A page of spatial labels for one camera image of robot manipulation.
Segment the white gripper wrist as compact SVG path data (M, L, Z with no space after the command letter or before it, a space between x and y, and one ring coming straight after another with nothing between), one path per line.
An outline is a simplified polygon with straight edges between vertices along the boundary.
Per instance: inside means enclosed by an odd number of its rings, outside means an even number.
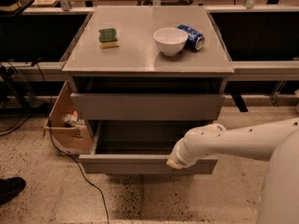
M171 168L180 170L189 168L196 164L198 158L195 157L185 146L184 139L179 139L169 155L169 160L166 162Z

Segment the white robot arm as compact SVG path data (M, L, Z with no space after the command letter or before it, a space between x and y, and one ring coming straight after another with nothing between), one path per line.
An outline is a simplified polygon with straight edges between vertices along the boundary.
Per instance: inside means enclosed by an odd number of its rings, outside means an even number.
M299 224L299 118L234 130L217 123L190 129L167 164L189 168L214 154L267 161L256 224Z

